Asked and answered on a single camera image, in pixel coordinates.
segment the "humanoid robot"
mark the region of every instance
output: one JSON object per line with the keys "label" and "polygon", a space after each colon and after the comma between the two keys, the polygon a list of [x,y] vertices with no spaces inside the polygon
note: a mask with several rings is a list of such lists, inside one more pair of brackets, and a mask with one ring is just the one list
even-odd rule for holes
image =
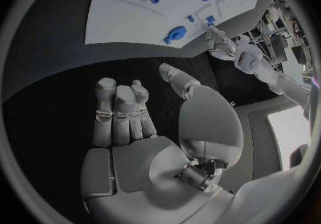
{"label": "humanoid robot", "polygon": [[[270,89],[304,108],[309,93],[263,58],[249,38],[236,43],[214,25],[206,39],[212,56],[232,60]],[[157,135],[140,81],[117,86],[103,78],[98,99],[94,146],[83,163],[81,193],[87,210],[100,223],[214,223],[233,195],[218,182],[239,160],[243,148],[240,120],[217,91],[187,73],[161,64],[159,73],[185,102],[179,113],[180,148]]]}

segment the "white board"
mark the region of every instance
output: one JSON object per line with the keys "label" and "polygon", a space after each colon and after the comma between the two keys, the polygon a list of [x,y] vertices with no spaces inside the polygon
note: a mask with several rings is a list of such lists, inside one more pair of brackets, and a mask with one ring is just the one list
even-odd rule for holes
{"label": "white board", "polygon": [[[130,42],[181,48],[203,34],[206,17],[215,25],[255,7],[257,0],[92,0],[86,28],[86,44]],[[188,20],[192,15],[195,22]],[[185,26],[186,35],[166,45],[169,31]]]}

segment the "robot finger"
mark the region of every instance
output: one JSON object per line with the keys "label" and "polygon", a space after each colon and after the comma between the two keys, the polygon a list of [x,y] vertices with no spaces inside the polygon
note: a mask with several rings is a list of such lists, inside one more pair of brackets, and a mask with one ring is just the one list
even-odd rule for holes
{"label": "robot finger", "polygon": [[140,125],[142,128],[142,133],[139,133],[141,137],[152,137],[157,136],[156,128],[154,123],[148,113],[146,102],[148,100],[148,90],[144,88],[140,81],[134,80],[132,83],[132,89],[135,94],[136,102],[137,102],[137,110],[139,111],[139,119]]}
{"label": "robot finger", "polygon": [[95,146],[107,147],[111,144],[112,107],[116,85],[116,81],[110,78],[102,78],[96,84],[97,110],[93,141]]}
{"label": "robot finger", "polygon": [[113,144],[127,145],[130,142],[129,114],[135,109],[135,94],[129,86],[116,88],[113,115]]}

